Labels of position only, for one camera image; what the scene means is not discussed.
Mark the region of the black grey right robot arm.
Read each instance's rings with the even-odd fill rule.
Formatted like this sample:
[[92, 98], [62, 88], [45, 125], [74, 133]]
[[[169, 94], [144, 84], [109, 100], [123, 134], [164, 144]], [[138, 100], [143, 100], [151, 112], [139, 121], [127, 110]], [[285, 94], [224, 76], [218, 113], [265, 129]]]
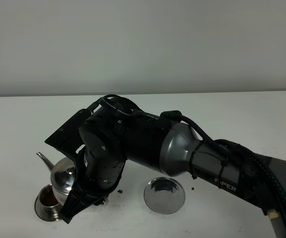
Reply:
[[286, 238], [286, 161], [213, 140], [179, 111], [156, 116], [110, 94], [75, 113], [46, 143], [74, 163], [75, 180], [60, 210], [66, 223], [114, 191], [130, 160], [171, 177], [188, 172], [265, 215], [274, 211], [275, 234]]

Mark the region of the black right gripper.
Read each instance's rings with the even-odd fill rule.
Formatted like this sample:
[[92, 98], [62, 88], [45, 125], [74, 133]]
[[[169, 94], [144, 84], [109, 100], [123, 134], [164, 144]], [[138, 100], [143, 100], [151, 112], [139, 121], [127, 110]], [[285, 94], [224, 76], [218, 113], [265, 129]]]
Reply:
[[65, 223], [117, 186], [126, 162], [125, 130], [125, 120], [109, 109], [82, 109], [45, 140], [73, 163], [74, 180], [60, 209]]

